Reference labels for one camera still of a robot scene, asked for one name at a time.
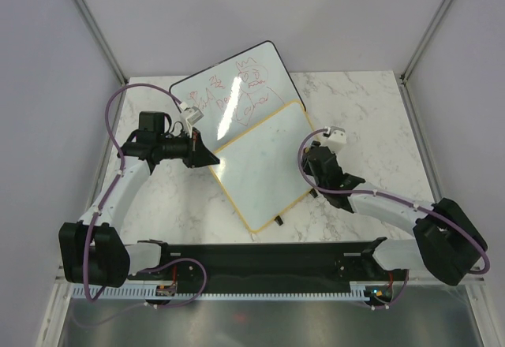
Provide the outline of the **yellow framed whiteboard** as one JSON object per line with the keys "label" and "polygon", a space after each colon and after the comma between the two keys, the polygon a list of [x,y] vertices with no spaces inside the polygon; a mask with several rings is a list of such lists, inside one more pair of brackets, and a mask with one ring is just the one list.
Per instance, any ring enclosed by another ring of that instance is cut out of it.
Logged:
{"label": "yellow framed whiteboard", "polygon": [[312,131],[305,108],[292,101],[215,152],[220,164],[211,172],[249,232],[260,232],[312,190],[297,163]]}

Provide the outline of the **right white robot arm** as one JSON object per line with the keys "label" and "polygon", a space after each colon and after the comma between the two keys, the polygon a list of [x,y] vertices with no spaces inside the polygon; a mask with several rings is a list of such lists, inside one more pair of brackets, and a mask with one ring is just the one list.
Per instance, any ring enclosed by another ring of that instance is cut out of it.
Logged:
{"label": "right white robot arm", "polygon": [[361,259],[362,273],[379,279],[393,270],[426,270],[447,285],[490,268],[488,246],[464,210],[453,200],[436,203],[386,192],[361,177],[343,171],[336,154],[313,142],[301,147],[302,177],[337,209],[375,218],[410,235],[407,240],[378,239]]}

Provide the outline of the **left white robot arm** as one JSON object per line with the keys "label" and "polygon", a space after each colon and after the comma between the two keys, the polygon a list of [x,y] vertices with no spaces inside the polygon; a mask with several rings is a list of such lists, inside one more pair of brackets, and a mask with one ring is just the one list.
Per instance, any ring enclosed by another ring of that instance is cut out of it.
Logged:
{"label": "left white robot arm", "polygon": [[66,222],[58,233],[63,270],[68,282],[119,287],[129,276],[146,270],[164,279],[173,269],[158,241],[126,245],[119,236],[137,193],[163,160],[179,159],[190,169],[212,166],[219,159],[207,149],[195,124],[203,117],[192,106],[181,113],[182,129],[173,135],[166,113],[143,111],[137,129],[118,152],[119,167],[77,222]]}

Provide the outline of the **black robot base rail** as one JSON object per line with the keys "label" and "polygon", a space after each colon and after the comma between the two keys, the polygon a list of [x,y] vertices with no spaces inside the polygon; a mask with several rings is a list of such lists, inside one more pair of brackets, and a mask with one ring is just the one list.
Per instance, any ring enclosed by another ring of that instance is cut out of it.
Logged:
{"label": "black robot base rail", "polygon": [[351,282],[400,282],[372,258],[376,241],[285,244],[163,244],[153,276],[194,293],[343,292]]}

